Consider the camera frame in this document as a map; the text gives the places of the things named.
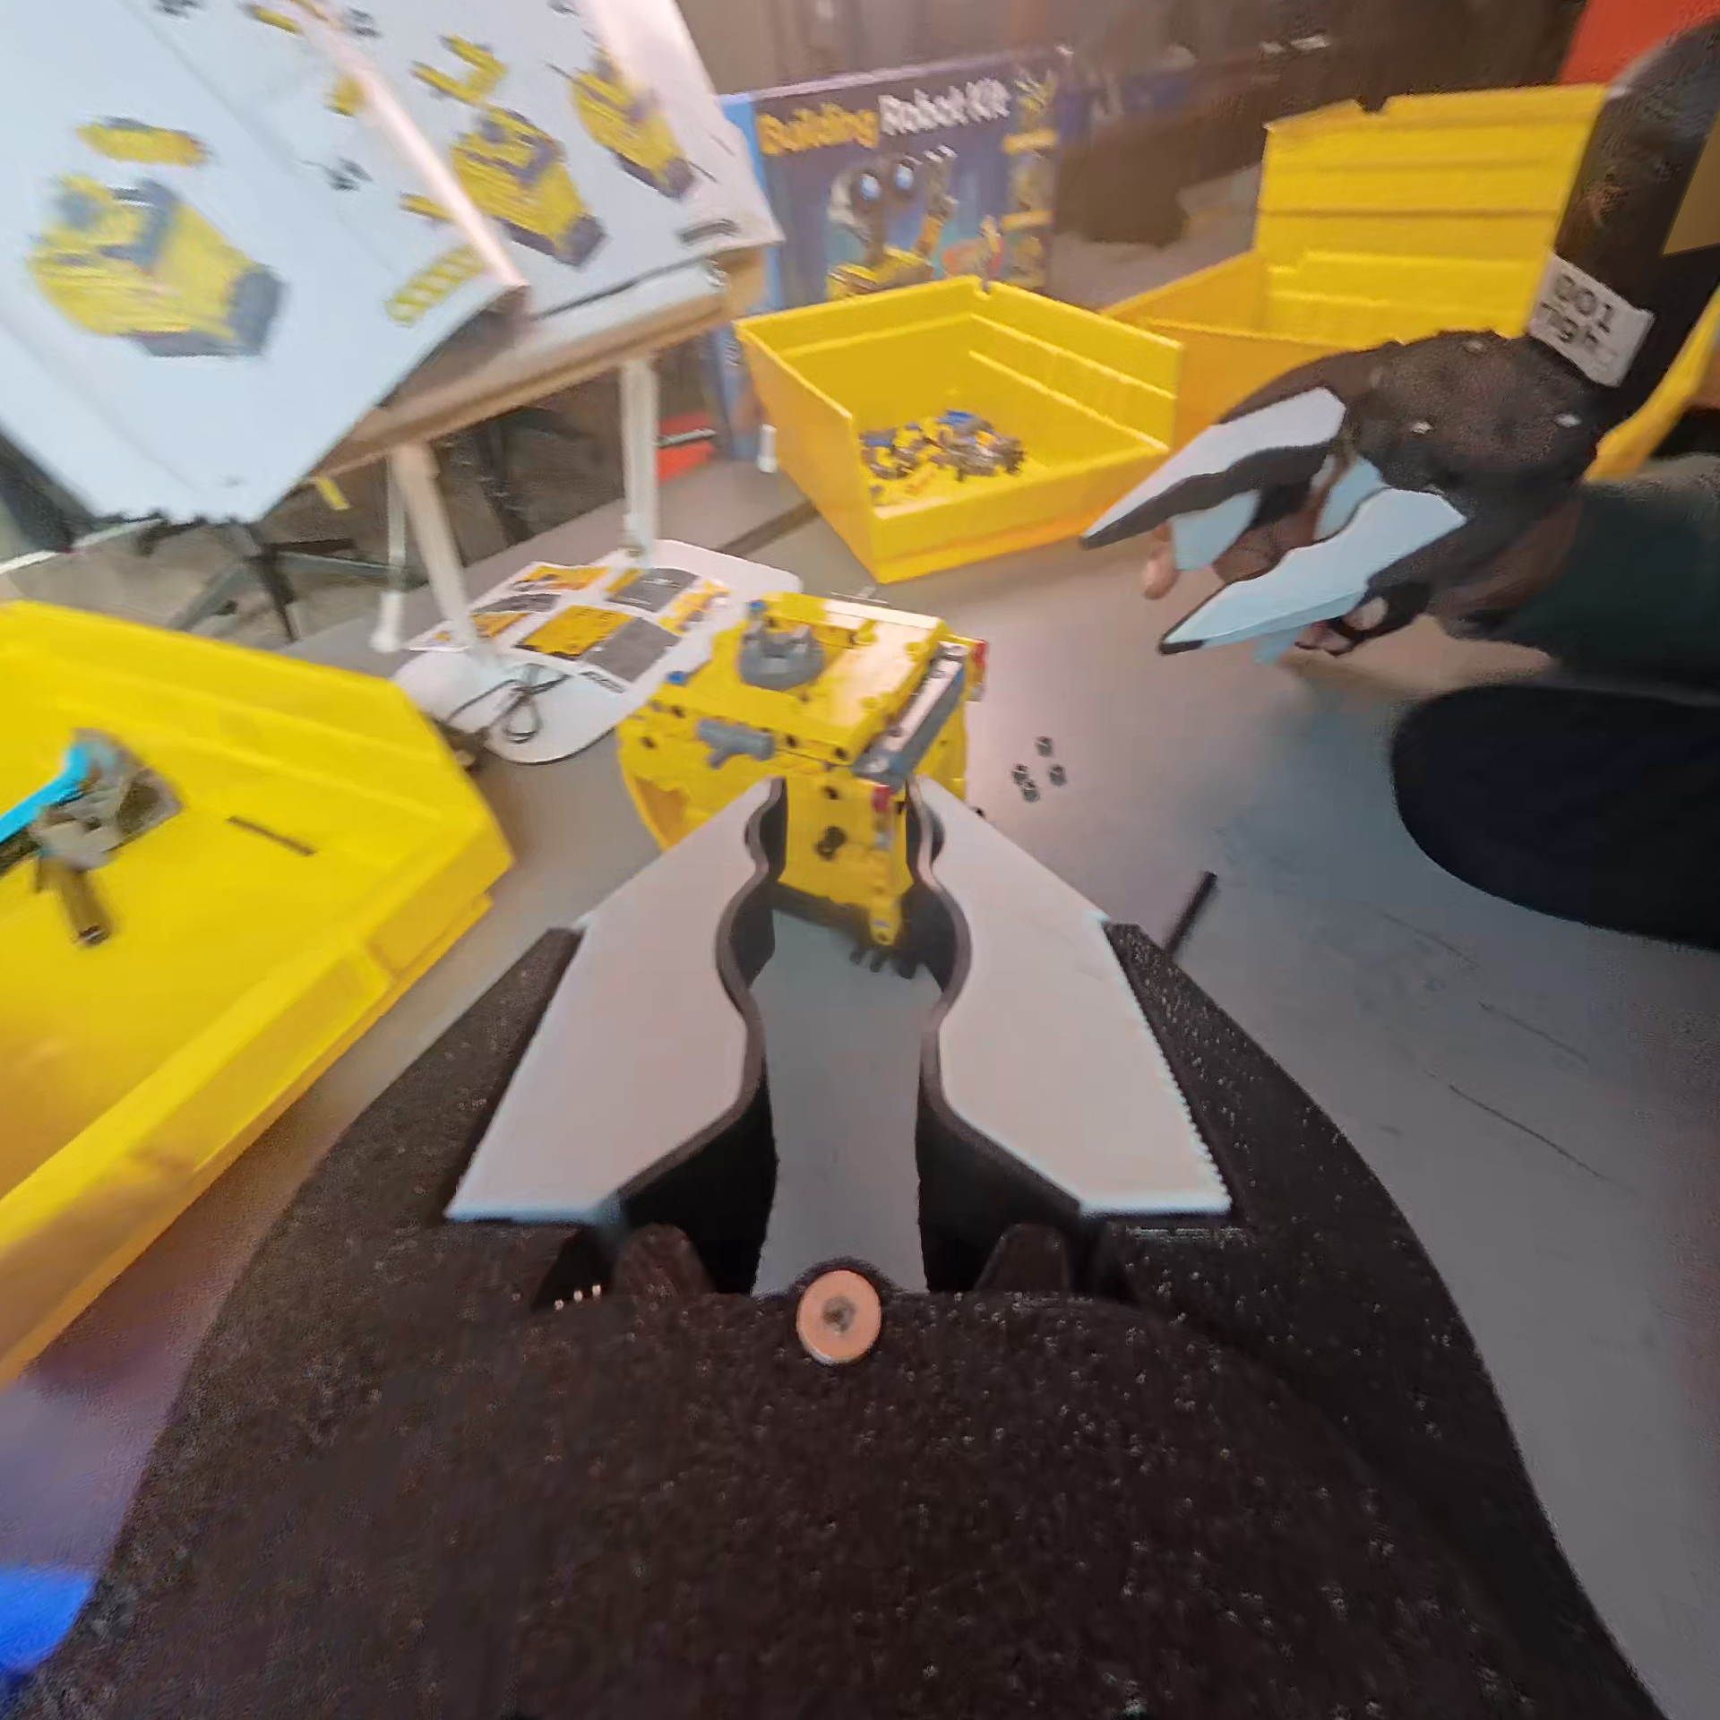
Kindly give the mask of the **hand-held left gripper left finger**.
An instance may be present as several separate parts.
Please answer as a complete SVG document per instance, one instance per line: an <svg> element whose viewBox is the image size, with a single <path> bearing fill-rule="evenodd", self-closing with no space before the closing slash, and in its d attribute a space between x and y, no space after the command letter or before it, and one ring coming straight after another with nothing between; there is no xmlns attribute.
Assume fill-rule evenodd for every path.
<svg viewBox="0 0 1720 1720"><path fill-rule="evenodd" d="M785 811L782 781L741 790L575 922L449 1221L616 1221L761 1095Z"/></svg>

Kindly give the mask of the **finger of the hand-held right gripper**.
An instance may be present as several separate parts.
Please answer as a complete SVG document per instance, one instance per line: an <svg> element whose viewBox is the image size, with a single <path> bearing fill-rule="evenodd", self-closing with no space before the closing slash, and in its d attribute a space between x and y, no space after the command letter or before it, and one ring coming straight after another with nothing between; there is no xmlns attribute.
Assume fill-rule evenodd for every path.
<svg viewBox="0 0 1720 1720"><path fill-rule="evenodd" d="M1164 635L1159 651L1248 645L1259 661L1278 661L1308 629L1363 609L1389 570L1466 524L1437 492L1394 487L1374 463L1348 460L1322 486L1310 540L1270 571L1216 592Z"/></svg>
<svg viewBox="0 0 1720 1720"><path fill-rule="evenodd" d="M1333 392L1301 392L1216 423L1085 528L1084 550L1106 550L1170 528L1177 571L1213 568L1256 527L1262 501L1320 473L1348 419Z"/></svg>

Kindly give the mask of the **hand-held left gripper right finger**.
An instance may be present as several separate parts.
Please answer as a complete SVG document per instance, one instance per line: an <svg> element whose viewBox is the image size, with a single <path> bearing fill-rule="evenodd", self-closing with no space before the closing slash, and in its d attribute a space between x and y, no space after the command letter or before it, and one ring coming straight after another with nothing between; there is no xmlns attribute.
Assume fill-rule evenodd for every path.
<svg viewBox="0 0 1720 1720"><path fill-rule="evenodd" d="M1111 922L945 786L917 785L917 880L947 922L930 1095L1081 1219L1227 1219L1231 1189Z"/></svg>

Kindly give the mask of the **yellow lego model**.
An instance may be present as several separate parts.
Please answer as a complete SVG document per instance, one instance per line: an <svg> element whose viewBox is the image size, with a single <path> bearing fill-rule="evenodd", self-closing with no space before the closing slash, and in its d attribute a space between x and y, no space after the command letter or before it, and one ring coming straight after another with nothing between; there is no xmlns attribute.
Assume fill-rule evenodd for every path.
<svg viewBox="0 0 1720 1720"><path fill-rule="evenodd" d="M937 617L767 595L618 728L623 779L659 849L782 783L788 902L845 924L874 971L910 977L911 785L966 798L966 711L989 658Z"/></svg>

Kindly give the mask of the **lego instruction booklet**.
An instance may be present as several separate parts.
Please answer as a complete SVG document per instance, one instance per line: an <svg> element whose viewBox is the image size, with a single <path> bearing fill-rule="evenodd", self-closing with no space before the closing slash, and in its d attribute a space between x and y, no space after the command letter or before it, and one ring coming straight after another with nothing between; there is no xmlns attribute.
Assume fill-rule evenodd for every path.
<svg viewBox="0 0 1720 1720"><path fill-rule="evenodd" d="M677 4L8 2L3 53L4 439L99 520L254 522L781 240Z"/></svg>

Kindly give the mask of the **person's right forearm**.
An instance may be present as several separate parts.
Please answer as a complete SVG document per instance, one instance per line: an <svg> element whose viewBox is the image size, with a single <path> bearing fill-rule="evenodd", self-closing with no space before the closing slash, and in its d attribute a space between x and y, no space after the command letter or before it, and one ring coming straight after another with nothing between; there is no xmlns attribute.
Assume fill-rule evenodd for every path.
<svg viewBox="0 0 1720 1720"><path fill-rule="evenodd" d="M1717 458L1585 486L1551 584L1474 624L1567 670L1717 685Z"/></svg>

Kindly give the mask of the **pile of mixed lego pieces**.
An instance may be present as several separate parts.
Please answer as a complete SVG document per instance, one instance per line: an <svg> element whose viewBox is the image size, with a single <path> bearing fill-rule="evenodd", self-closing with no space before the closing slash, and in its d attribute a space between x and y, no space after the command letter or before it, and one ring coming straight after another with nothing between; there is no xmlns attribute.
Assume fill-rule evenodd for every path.
<svg viewBox="0 0 1720 1720"><path fill-rule="evenodd" d="M952 408L936 419L861 433L857 458L877 502L910 498L947 479L1015 477L1026 444L992 419Z"/></svg>

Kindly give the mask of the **grey lego piece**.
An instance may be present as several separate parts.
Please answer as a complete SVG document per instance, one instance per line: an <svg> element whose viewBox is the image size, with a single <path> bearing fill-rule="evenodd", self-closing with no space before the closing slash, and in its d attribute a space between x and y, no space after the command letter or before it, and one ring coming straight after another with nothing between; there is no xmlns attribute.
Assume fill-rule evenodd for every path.
<svg viewBox="0 0 1720 1720"><path fill-rule="evenodd" d="M96 730L71 741L99 748L95 781L74 801L38 814L27 831L32 859L60 856L87 872L109 866L118 850L182 814L178 793L129 745Z"/></svg>

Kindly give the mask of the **person's right hand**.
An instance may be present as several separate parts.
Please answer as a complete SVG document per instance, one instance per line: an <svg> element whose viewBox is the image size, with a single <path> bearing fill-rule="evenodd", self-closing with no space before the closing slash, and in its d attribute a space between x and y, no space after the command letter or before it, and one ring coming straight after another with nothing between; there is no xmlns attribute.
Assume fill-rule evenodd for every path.
<svg viewBox="0 0 1720 1720"><path fill-rule="evenodd" d="M1348 455L1330 455L1308 484L1238 493L1154 527L1147 536L1144 599L1168 599L1191 574L1213 574L1225 588L1263 578L1317 538L1327 493L1349 466Z"/></svg>

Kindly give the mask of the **stack of yellow bins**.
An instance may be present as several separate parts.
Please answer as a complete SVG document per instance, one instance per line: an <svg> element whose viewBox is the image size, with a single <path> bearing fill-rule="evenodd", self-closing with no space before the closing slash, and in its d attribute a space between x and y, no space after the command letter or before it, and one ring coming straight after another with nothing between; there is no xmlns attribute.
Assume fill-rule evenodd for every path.
<svg viewBox="0 0 1720 1720"><path fill-rule="evenodd" d="M1308 351L1442 330L1522 334L1605 87L1389 101L1274 125L1258 199L1258 325L1287 355L1214 400L1227 410Z"/></svg>

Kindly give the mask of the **wooden book stand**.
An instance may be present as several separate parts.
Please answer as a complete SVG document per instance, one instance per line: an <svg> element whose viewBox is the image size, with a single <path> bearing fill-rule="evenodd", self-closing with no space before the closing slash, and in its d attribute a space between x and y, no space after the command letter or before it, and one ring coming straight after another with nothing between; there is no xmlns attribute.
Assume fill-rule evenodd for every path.
<svg viewBox="0 0 1720 1720"><path fill-rule="evenodd" d="M296 653L394 677L435 721L501 760L549 764L573 758L632 715L672 670L710 653L716 622L746 597L793 584L788 574L728 551L677 544L659 528L662 353L696 340L746 310L761 288L770 246L677 265L581 306L541 315L511 310L456 336L339 444L330 477L384 467L384 517L394 566L384 571L374 622L356 620L311 638ZM602 683L565 663L500 651L471 624L471 574L435 460L443 439L490 429L547 404L577 384L616 382L623 505L610 568L684 568L728 587L716 620L635 685Z"/></svg>

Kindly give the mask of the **dark blue toy box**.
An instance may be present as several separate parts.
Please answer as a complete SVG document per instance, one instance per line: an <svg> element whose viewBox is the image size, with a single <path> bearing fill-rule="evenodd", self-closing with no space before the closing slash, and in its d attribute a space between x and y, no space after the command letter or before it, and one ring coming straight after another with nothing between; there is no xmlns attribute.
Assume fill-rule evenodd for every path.
<svg viewBox="0 0 1720 1720"><path fill-rule="evenodd" d="M1065 47L1012 50L722 96L782 234L766 308L955 276L1040 291L1068 73Z"/></svg>

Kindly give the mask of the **blue brick separator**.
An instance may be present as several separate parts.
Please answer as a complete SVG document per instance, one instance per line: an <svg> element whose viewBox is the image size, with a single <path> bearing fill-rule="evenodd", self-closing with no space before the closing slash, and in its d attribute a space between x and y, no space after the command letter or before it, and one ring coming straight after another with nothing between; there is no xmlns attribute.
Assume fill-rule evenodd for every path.
<svg viewBox="0 0 1720 1720"><path fill-rule="evenodd" d="M60 772L23 801L3 811L3 847L27 833L35 818L79 796L95 781L99 769L96 741L79 738L67 750Z"/></svg>

